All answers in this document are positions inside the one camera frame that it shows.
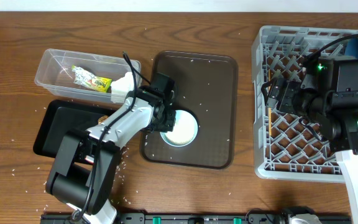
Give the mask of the light blue rice bowl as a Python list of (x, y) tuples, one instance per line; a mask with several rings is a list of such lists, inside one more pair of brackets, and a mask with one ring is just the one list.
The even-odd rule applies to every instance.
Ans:
[(170, 146), (184, 147), (189, 145), (198, 134), (196, 118), (185, 110), (176, 110), (173, 130), (161, 132), (161, 138)]

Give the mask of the wooden chopstick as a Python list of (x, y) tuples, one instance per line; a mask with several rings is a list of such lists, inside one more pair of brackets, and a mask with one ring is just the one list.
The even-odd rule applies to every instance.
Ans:
[[(267, 75), (268, 75), (268, 79), (269, 79), (269, 81), (270, 81), (270, 79), (271, 79), (271, 70), (269, 69), (268, 70), (268, 73), (267, 73)], [(272, 135), (272, 109), (271, 108), (267, 108), (268, 109), (268, 134), (269, 134), (269, 137), (271, 137), (271, 135)]]

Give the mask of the white napkin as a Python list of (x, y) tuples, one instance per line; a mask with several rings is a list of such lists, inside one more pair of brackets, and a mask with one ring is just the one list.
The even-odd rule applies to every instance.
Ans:
[(133, 73), (127, 72), (122, 78), (111, 83), (111, 101), (123, 103), (127, 94), (134, 89)]

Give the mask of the yellow silver snack wrapper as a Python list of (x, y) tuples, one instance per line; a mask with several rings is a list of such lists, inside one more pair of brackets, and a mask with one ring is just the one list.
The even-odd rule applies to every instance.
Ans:
[(72, 72), (75, 74), (74, 82), (90, 90), (106, 93), (112, 83), (110, 78), (98, 77), (84, 68), (71, 66)]

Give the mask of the brown food scrap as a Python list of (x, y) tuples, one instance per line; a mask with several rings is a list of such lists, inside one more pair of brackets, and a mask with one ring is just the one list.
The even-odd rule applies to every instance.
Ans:
[(100, 118), (98, 119), (98, 123), (101, 124), (101, 123), (103, 123), (106, 119), (108, 119), (108, 116), (107, 116), (107, 115), (104, 115), (104, 116), (102, 116), (102, 117), (100, 117)]

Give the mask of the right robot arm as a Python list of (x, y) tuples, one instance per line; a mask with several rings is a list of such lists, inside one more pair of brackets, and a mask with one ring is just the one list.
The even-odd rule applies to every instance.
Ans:
[(358, 59), (316, 57), (304, 62), (302, 82), (272, 78), (264, 103), (319, 124), (344, 177), (353, 223), (358, 223)]

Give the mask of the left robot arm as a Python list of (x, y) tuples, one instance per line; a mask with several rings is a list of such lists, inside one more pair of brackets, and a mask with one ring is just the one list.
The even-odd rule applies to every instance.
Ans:
[(85, 131), (68, 131), (60, 144), (46, 182), (46, 191), (72, 205), (60, 223), (113, 223), (109, 202), (121, 149), (139, 131), (172, 131), (175, 81), (162, 73), (149, 85), (135, 87), (124, 104), (102, 123)]

